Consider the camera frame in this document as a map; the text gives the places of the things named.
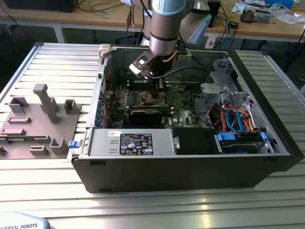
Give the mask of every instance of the desk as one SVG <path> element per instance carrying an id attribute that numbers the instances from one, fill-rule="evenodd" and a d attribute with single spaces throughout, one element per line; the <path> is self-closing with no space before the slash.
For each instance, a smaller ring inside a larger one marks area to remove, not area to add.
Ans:
<path id="1" fill-rule="evenodd" d="M 282 22 L 274 17 L 271 18 L 269 23 L 252 22 L 244 23 L 240 21 L 240 14 L 231 12 L 237 0 L 223 0 L 223 8 L 230 20 L 239 23 L 236 38 L 240 39 L 252 39 L 252 40 L 266 40 L 266 41 L 279 41 L 279 42 L 298 42 L 304 28 L 303 23 L 297 23 L 290 25 Z M 305 10 L 304 6 L 294 4 L 292 11 Z M 214 28 L 208 28 L 207 34 L 209 35 L 209 41 L 206 48 L 209 48 L 215 38 L 222 36 L 224 27 L 221 20 L 216 20 Z"/>
<path id="2" fill-rule="evenodd" d="M 19 25 L 53 28 L 58 43 L 66 42 L 64 28 L 126 31 L 126 18 L 129 13 L 129 6 L 127 5 L 107 10 L 107 18 L 104 18 L 92 12 L 82 11 L 77 7 L 72 13 L 63 13 L 46 10 L 12 10 L 7 8 L 3 0 L 0 0 L 0 3 Z M 113 0 L 111 3 L 106 4 L 105 8 L 118 4 L 121 4 L 119 0 Z M 90 10 L 89 1 L 85 1 L 81 6 L 86 10 Z M 140 31 L 142 27 L 142 9 L 135 8 L 134 12 L 134 30 Z M 14 24 L 1 8 L 0 24 Z"/>
<path id="3" fill-rule="evenodd" d="M 85 12 L 75 8 L 72 13 L 62 13 L 54 11 L 40 10 L 11 10 L 6 7 L 3 0 L 0 0 L 2 6 L 6 9 L 18 24 L 29 26 L 52 27 L 55 31 L 58 42 L 65 43 L 63 28 L 74 29 L 90 29 L 90 30 L 112 30 L 126 31 L 126 18 L 129 12 L 129 6 L 122 5 L 110 10 L 107 10 L 107 17 L 96 15 L 92 12 Z M 270 23 L 243 23 L 240 22 L 240 14 L 232 13 L 231 9 L 238 0 L 225 0 L 223 6 L 226 14 L 232 21 L 239 23 L 236 38 L 267 40 L 267 41 L 282 41 L 282 42 L 297 42 L 303 32 L 303 24 L 297 23 L 289 25 L 275 18 L 271 19 Z M 120 4 L 119 0 L 114 0 L 107 6 Z M 82 3 L 84 9 L 89 10 L 89 1 Z M 305 10 L 304 6 L 294 5 L 292 10 Z M 0 9 L 0 24 L 13 24 L 11 19 Z M 140 31 L 142 27 L 142 10 L 135 9 L 135 31 Z M 209 41 L 214 41 L 224 32 L 222 22 L 216 21 L 214 28 L 208 28 L 206 36 Z"/>

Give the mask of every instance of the computer case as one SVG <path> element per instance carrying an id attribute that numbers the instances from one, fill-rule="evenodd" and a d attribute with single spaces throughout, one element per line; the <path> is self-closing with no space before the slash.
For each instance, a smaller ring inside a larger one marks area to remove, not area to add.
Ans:
<path id="1" fill-rule="evenodd" d="M 4 0 L 10 9 L 72 12 L 78 0 Z"/>

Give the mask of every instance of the warning label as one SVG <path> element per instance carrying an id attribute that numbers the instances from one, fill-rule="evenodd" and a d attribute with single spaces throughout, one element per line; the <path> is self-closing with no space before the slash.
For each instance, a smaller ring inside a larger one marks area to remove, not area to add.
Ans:
<path id="1" fill-rule="evenodd" d="M 121 155 L 153 155 L 152 134 L 121 134 Z"/>

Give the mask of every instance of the black box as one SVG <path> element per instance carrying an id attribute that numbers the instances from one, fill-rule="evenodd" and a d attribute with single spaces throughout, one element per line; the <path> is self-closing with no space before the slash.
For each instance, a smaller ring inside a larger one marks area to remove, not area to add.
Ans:
<path id="1" fill-rule="evenodd" d="M 180 142 L 178 155 L 218 154 L 214 135 L 216 131 L 200 127 L 173 127 L 173 136 Z"/>
<path id="2" fill-rule="evenodd" d="M 72 12 L 78 0 L 4 0 L 10 9 Z"/>
<path id="3" fill-rule="evenodd" d="M 216 17 L 217 17 L 221 3 L 220 3 L 220 0 L 209 0 L 208 5 L 210 7 L 210 15 L 212 16 L 209 27 L 213 28 L 215 25 Z"/>

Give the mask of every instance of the blue latch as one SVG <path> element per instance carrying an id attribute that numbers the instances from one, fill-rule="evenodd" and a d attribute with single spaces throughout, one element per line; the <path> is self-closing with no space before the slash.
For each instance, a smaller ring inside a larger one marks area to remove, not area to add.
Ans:
<path id="1" fill-rule="evenodd" d="M 234 133 L 229 133 L 229 132 L 220 132 L 217 135 L 218 141 L 235 141 L 236 138 L 234 136 Z"/>
<path id="2" fill-rule="evenodd" d="M 69 149 L 76 149 L 76 148 L 79 148 L 79 147 L 80 147 L 80 142 L 69 141 L 69 144 L 68 144 Z"/>
<path id="3" fill-rule="evenodd" d="M 266 135 L 266 133 L 262 132 L 262 133 L 261 133 L 261 136 L 262 136 L 262 139 L 264 140 L 264 142 L 267 141 L 267 135 Z"/>
<path id="4" fill-rule="evenodd" d="M 101 126 L 99 120 L 97 120 L 97 119 L 95 119 L 94 125 L 95 125 L 95 127 L 100 127 Z"/>

